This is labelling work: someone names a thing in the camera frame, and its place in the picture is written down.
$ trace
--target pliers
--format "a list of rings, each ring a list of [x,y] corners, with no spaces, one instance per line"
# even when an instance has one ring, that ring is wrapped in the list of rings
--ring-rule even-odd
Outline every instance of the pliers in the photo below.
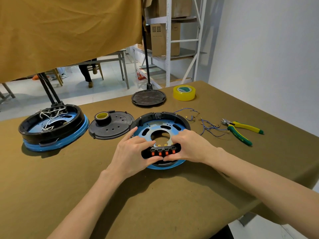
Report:
[[[253,145],[253,143],[251,141],[249,141],[247,138],[245,138],[243,135],[241,135],[235,127],[239,127],[239,128],[245,128],[245,129],[248,129],[248,130],[251,130],[253,132],[257,132],[259,134],[264,134],[264,131],[259,129],[259,128],[256,128],[256,127],[253,127],[253,126],[250,126],[250,125],[246,125],[246,124],[241,124],[239,122],[230,122],[229,120],[221,120],[221,123],[228,126],[228,130],[231,131],[235,137],[237,137],[240,141],[242,141],[243,143],[245,143],[246,145],[248,146],[251,146]]]

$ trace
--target hand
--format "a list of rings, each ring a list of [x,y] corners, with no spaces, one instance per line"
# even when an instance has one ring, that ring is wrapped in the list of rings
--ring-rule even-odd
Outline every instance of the hand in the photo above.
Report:
[[[172,136],[172,142],[179,143],[181,151],[164,157],[164,161],[186,159],[192,162],[208,164],[209,159],[214,157],[217,152],[217,148],[205,138],[187,129],[179,132],[176,136]]]
[[[142,158],[142,150],[153,146],[156,141],[146,141],[145,138],[139,136],[130,139],[136,130],[137,127],[131,129],[118,143],[112,162],[106,169],[120,176],[122,180],[133,176],[159,160],[163,160],[160,156],[154,156],[148,159]]]

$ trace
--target forearm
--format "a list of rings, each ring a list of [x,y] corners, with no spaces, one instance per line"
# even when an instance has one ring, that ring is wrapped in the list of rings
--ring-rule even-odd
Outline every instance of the forearm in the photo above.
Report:
[[[48,239],[88,239],[107,202],[122,178],[105,170],[89,192],[66,216]]]
[[[319,194],[223,149],[210,165],[227,174],[308,238],[319,238]]]

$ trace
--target green handle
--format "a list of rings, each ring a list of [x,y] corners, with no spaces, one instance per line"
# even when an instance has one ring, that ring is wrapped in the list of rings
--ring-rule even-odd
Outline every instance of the green handle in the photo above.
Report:
[[[233,125],[228,125],[228,130],[231,131],[235,135],[235,137],[237,137],[240,141],[242,141],[246,145],[248,146],[253,145],[253,143],[249,141],[247,138],[245,138],[243,135],[241,135]]]

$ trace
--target green label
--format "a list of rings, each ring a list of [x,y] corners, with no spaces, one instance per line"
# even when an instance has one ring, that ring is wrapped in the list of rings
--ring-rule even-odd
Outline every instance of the green label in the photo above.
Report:
[[[179,92],[184,92],[184,93],[187,93],[187,92],[191,92],[191,91],[192,91],[191,88],[185,87],[185,86],[179,87],[179,88],[177,88],[177,90],[178,90]]]

